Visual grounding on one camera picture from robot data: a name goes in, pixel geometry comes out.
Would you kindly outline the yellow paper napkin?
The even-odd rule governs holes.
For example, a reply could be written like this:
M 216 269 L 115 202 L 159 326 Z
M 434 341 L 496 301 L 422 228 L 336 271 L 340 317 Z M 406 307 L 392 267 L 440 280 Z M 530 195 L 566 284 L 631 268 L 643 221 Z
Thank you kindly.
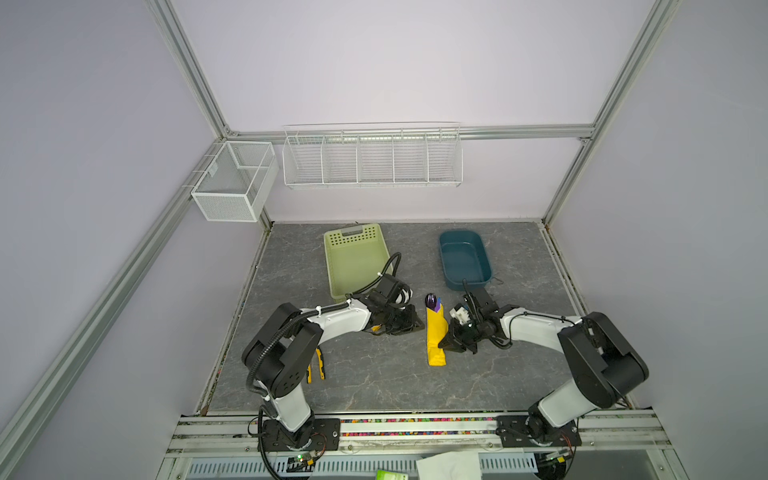
M 432 367 L 442 367 L 446 365 L 446 356 L 444 350 L 439 346 L 440 342 L 448 333 L 448 322 L 444 317 L 444 307 L 440 304 L 436 310 L 427 309 L 427 334 L 426 334 L 426 353 L 427 362 Z

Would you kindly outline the purple metal spoon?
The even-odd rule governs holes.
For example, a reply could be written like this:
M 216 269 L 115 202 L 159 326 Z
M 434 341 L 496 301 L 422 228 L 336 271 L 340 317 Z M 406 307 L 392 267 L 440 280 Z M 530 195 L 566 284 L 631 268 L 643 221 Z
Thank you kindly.
M 435 311 L 438 297 L 434 293 L 428 293 L 425 296 L 425 305 L 428 309 Z

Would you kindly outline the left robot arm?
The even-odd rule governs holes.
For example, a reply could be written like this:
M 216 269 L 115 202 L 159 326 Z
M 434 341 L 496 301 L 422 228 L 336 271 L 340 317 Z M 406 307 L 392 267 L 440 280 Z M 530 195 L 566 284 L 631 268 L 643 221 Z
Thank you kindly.
M 310 444 L 315 415 L 302 382 L 317 349 L 349 333 L 398 336 L 425 328 L 411 288 L 397 278 L 402 254 L 392 254 L 375 279 L 337 304 L 300 309 L 283 303 L 245 347 L 245 388 L 261 398 L 260 411 L 290 449 Z

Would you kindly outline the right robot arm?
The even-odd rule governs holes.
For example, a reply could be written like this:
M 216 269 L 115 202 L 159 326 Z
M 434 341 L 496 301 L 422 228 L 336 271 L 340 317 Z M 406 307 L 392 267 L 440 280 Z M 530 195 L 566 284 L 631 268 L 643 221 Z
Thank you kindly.
M 610 318 L 601 312 L 562 316 L 500 305 L 483 287 L 466 290 L 449 312 L 447 332 L 437 347 L 475 353 L 488 340 L 500 349 L 516 342 L 562 354 L 571 378 L 528 409 L 527 416 L 498 420 L 497 434 L 537 446 L 577 443 L 576 420 L 607 409 L 649 378 L 645 361 Z

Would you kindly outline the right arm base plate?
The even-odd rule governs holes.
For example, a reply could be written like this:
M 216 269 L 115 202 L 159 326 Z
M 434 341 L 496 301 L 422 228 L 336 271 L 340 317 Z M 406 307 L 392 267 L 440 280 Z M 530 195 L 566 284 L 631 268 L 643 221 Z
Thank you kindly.
M 495 433 L 505 448 L 579 447 L 582 439 L 575 421 L 553 427 L 544 419 L 530 415 L 501 415 Z

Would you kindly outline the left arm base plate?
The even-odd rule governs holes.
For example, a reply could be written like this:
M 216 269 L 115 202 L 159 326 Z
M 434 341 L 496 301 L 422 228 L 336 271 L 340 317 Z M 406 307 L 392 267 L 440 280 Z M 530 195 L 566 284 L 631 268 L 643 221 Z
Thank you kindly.
M 257 434 L 266 452 L 336 451 L 341 440 L 339 418 L 311 418 L 296 432 L 289 432 L 279 421 L 267 419 Z

